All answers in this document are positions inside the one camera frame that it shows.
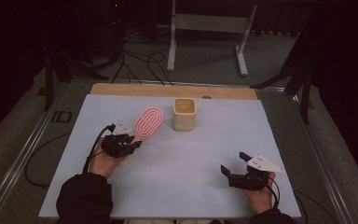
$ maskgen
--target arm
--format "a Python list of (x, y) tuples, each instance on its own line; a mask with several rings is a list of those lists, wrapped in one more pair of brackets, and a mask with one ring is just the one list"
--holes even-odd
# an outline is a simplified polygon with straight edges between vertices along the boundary
[[(274, 179), (275, 174), (271, 172), (268, 175), (268, 185), (271, 188), (272, 180)], [(249, 224), (296, 224), (291, 217), (281, 213), (278, 208), (272, 207), (271, 192), (269, 189), (243, 189), (243, 192), (255, 211), (255, 215), (251, 217)]]
[(109, 223), (113, 208), (111, 185), (107, 178), (124, 158), (113, 158), (101, 149), (100, 139), (89, 164), (89, 172), (68, 179), (61, 188), (57, 211), (64, 224)]

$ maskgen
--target sleeve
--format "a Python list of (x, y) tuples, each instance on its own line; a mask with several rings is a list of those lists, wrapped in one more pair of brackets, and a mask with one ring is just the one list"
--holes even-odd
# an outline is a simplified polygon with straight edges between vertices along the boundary
[(56, 207), (64, 224), (109, 223), (112, 186), (101, 175), (75, 175), (62, 185)]
[(281, 213), (278, 208), (271, 208), (264, 213), (251, 217), (249, 224), (296, 224), (296, 222), (286, 214)]

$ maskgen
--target human hand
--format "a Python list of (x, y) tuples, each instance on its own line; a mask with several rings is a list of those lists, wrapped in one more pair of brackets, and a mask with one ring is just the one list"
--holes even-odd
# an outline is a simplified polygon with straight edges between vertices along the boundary
[(103, 137), (98, 140), (97, 148), (95, 148), (92, 153), (93, 157), (89, 163), (89, 173), (102, 175), (107, 179), (113, 173), (113, 171), (115, 171), (116, 166), (126, 157), (115, 158), (109, 156), (101, 148), (102, 142)]
[[(275, 178), (275, 173), (268, 173), (268, 185), (272, 187), (272, 180)], [(272, 208), (272, 193), (266, 187), (261, 190), (243, 189), (243, 192), (248, 197), (249, 202), (256, 214), (263, 213)]]

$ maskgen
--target pink and white object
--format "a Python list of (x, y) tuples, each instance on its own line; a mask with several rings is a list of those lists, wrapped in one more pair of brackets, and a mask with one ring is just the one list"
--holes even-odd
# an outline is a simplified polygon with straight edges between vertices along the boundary
[(164, 114), (159, 108), (150, 107), (136, 120), (134, 125), (134, 139), (132, 142), (143, 141), (151, 137), (164, 120)]

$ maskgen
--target black cable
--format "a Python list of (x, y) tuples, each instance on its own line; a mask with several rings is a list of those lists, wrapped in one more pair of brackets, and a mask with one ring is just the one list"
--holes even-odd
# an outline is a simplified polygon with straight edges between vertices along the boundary
[(118, 56), (116, 58), (109, 59), (105, 63), (89, 65), (87, 67), (88, 67), (88, 69), (91, 69), (92, 71), (99, 73), (99, 72), (102, 72), (103, 70), (106, 70), (109, 67), (113, 66), (115, 63), (117, 63), (117, 61), (118, 61)]
[(153, 61), (155, 61), (155, 63), (158, 64), (159, 68), (161, 68), (161, 71), (162, 71), (162, 73), (164, 74), (164, 76), (168, 79), (168, 81), (170, 82), (170, 84), (173, 86), (171, 80), (168, 78), (167, 74), (165, 73), (164, 68), (162, 68), (161, 64), (160, 64), (155, 58), (152, 57), (153, 55), (156, 55), (156, 54), (161, 54), (161, 55), (163, 56), (163, 59), (162, 59), (162, 60), (165, 59), (165, 54), (163, 54), (163, 53), (152, 53), (152, 54), (150, 54), (150, 55), (147, 57), (147, 67), (149, 68), (150, 72), (151, 72), (152, 74), (154, 74), (154, 72), (152, 71), (152, 69), (151, 69), (151, 67), (150, 67), (150, 61), (149, 61), (149, 59), (153, 59)]
[(259, 181), (261, 181), (261, 183), (264, 184), (264, 186), (271, 192), (272, 196), (274, 196), (274, 205), (272, 207), (277, 208), (279, 205), (279, 200), (278, 197), (276, 195), (276, 193), (274, 192), (274, 190), (268, 185), (266, 184), (260, 177), (258, 177), (257, 175), (254, 175), (254, 177), (256, 177)]
[(50, 144), (50, 143), (52, 143), (52, 142), (54, 142), (54, 141), (56, 141), (56, 140), (58, 140), (58, 139), (60, 139), (60, 138), (62, 138), (62, 137), (65, 137), (66, 135), (69, 135), (70, 133), (71, 133), (71, 132), (69, 132), (69, 133), (64, 133), (64, 134), (62, 134), (62, 135), (60, 135), (60, 136), (57, 136), (57, 137), (55, 137), (55, 138), (53, 138), (53, 139), (51, 139), (51, 140), (48, 140), (46, 143), (42, 144), (40, 147), (37, 147), (37, 148), (34, 150), (34, 152), (31, 154), (30, 158), (28, 159), (27, 163), (25, 164), (25, 168), (24, 168), (24, 176), (25, 176), (25, 179), (26, 179), (30, 184), (32, 184), (32, 185), (34, 185), (34, 186), (37, 186), (37, 187), (40, 187), (40, 188), (42, 188), (42, 189), (44, 189), (44, 188), (50, 186), (50, 184), (38, 184), (38, 183), (35, 183), (33, 180), (31, 180), (31, 178), (28, 176), (28, 166), (29, 166), (29, 164), (30, 164), (30, 162), (31, 162), (31, 159), (32, 159), (32, 158), (34, 157), (34, 155), (36, 154), (36, 152), (38, 152), (42, 147), (45, 147), (46, 145), (48, 145), (48, 144)]
[[(157, 63), (158, 66), (161, 68), (161, 71), (163, 72), (164, 76), (168, 79), (168, 81), (170, 82), (170, 84), (173, 86), (172, 82), (170, 81), (170, 79), (168, 78), (167, 74), (165, 73), (164, 68), (163, 68), (163, 67), (161, 66), (161, 64), (160, 64), (162, 61), (165, 60), (165, 54), (164, 54), (164, 53), (155, 52), (155, 53), (152, 53), (152, 54), (150, 54), (150, 55), (146, 55), (146, 54), (143, 54), (143, 53), (133, 52), (133, 51), (129, 51), (129, 50), (126, 50), (126, 49), (123, 49), (123, 51), (124, 51), (125, 53), (129, 54), (130, 56), (132, 56), (133, 58), (136, 58), (136, 59), (138, 59), (138, 60), (141, 60), (142, 62), (147, 63), (147, 67), (148, 67), (150, 73), (151, 73), (155, 78), (157, 78), (162, 85), (165, 86), (165, 84), (164, 84), (164, 82), (161, 80), (161, 78), (159, 78), (159, 77), (153, 72), (153, 70), (152, 70), (151, 67), (150, 67), (150, 64), (151, 64), (151, 63)], [(143, 56), (143, 57), (146, 57), (146, 59), (143, 59), (143, 58), (141, 58), (141, 57), (138, 57), (138, 56), (136, 56), (135, 54), (141, 55), (141, 56)], [(162, 55), (162, 59), (157, 60), (157, 59), (155, 59), (155, 58), (153, 57), (153, 55), (157, 55), (157, 54)]]
[(325, 211), (325, 213), (333, 219), (333, 221), (334, 221), (335, 223), (339, 224), (339, 222), (336, 221), (336, 219), (335, 219), (335, 218), (327, 211), (327, 209), (325, 209), (320, 203), (318, 203), (318, 202), (316, 202), (315, 200), (313, 200), (310, 196), (308, 196), (307, 194), (305, 194), (305, 193), (302, 192), (301, 190), (299, 190), (299, 189), (297, 189), (297, 188), (295, 188), (295, 190), (296, 190), (298, 193), (300, 193), (300, 194), (302, 194), (303, 196), (305, 196), (306, 198), (308, 198), (309, 200), (311, 200), (313, 203), (315, 203), (315, 204), (318, 205), (319, 207), (321, 207), (321, 208)]
[(127, 78), (128, 78), (128, 80), (129, 80), (129, 82), (131, 83), (131, 78), (130, 78), (130, 74), (133, 76), (133, 77), (135, 77), (138, 81), (139, 81), (139, 83), (142, 85), (142, 81), (141, 81), (141, 79), (139, 79), (135, 74), (133, 74), (133, 72), (130, 70), (130, 67), (126, 64), (126, 63), (124, 63), (124, 65), (126, 66), (126, 68), (127, 68), (127, 70), (129, 71), (129, 73), (127, 74)]
[(91, 148), (91, 152), (89, 153), (88, 157), (86, 158), (86, 163), (83, 166), (83, 174), (85, 174), (88, 170), (89, 170), (89, 165), (90, 165), (90, 160), (92, 158), (92, 152), (94, 151), (95, 147), (98, 144), (98, 141), (100, 140), (101, 136), (103, 135), (103, 133), (108, 130), (109, 126), (106, 126), (103, 128), (103, 130), (100, 132), (100, 134), (98, 134), (97, 139), (95, 139), (94, 145), (92, 145)]
[(98, 153), (95, 153), (94, 155), (92, 155), (92, 156), (90, 157), (90, 159), (92, 159), (92, 158), (94, 158), (94, 157), (100, 155), (101, 153), (103, 153), (103, 151), (100, 151), (100, 152), (98, 152)]
[(58, 55), (67, 62), (68, 65), (73, 66), (74, 68), (77, 68), (83, 72), (85, 72), (87, 75), (95, 78), (95, 79), (108, 79), (108, 77), (101, 76), (100, 74), (92, 71), (84, 64), (78, 62), (75, 59), (72, 59), (69, 55), (65, 54), (64, 52), (59, 52)]
[(307, 214), (307, 210), (305, 209), (304, 204), (301, 202), (300, 198), (298, 198), (298, 196), (295, 194), (295, 197), (297, 198), (298, 202), (301, 205), (301, 208), (303, 210), (304, 213), (304, 218), (305, 218), (305, 224), (308, 224), (308, 214)]
[[(141, 61), (143, 61), (143, 62), (146, 62), (147, 65), (148, 65), (148, 61), (147, 61), (147, 60), (144, 60), (144, 59), (142, 59), (142, 58), (140, 58), (140, 57), (138, 57), (138, 56), (135, 56), (134, 54), (139, 54), (139, 55), (148, 57), (147, 55), (142, 54), (142, 53), (131, 52), (131, 51), (124, 50), (124, 49), (123, 49), (123, 52), (129, 54), (130, 56), (132, 56), (132, 57), (134, 57), (134, 58), (136, 58), (136, 59), (139, 59), (139, 60), (141, 60)], [(163, 86), (165, 86), (165, 84), (164, 84), (164, 82), (161, 80), (161, 78), (159, 78), (153, 71), (151, 71), (150, 66), (148, 66), (148, 68), (149, 68), (149, 71), (152, 73), (152, 75), (153, 75), (156, 79), (158, 79), (159, 82), (160, 82)]]
[(121, 56), (122, 56), (123, 59), (122, 59), (122, 61), (121, 61), (120, 67), (119, 67), (118, 70), (116, 71), (116, 73), (115, 73), (115, 75), (113, 76), (112, 81), (111, 81), (110, 83), (114, 83), (114, 82), (115, 82), (115, 80), (116, 80), (118, 74), (120, 73), (121, 68), (123, 67), (123, 64), (124, 64), (124, 54), (121, 54)]
[(92, 155), (92, 153), (94, 152), (94, 149), (95, 147), (97, 146), (98, 144), (98, 141), (100, 140), (101, 136), (103, 135), (103, 133), (106, 131), (106, 130), (109, 130), (111, 133), (115, 130), (115, 127), (116, 125), (115, 124), (112, 124), (112, 125), (108, 125), (106, 127), (103, 128), (103, 130), (98, 134), (98, 137), (95, 139), (95, 142), (94, 142), (94, 145), (92, 145), (92, 148), (91, 148), (91, 151), (89, 152), (89, 155), (88, 157), (86, 158), (86, 163), (84, 164), (83, 166), (83, 174), (87, 173), (88, 170), (89, 170), (89, 165), (90, 165), (90, 160), (100, 154), (100, 153), (97, 153), (96, 155)]
[(269, 177), (269, 176), (268, 176), (268, 178), (271, 179), (272, 182), (273, 182), (273, 183), (275, 184), (275, 186), (277, 187), (277, 191), (278, 191), (278, 202), (280, 202), (280, 201), (281, 201), (281, 191), (279, 190), (279, 186), (278, 186), (277, 182), (275, 182), (274, 179), (272, 179), (272, 178)]

